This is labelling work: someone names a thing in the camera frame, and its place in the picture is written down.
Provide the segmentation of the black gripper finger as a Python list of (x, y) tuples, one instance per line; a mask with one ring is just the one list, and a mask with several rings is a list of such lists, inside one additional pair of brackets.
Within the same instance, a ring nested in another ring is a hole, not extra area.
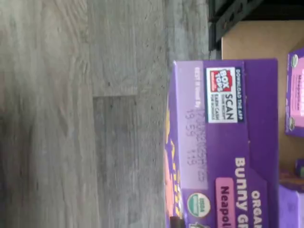
[(176, 216), (170, 217), (170, 228), (183, 228), (183, 219)]

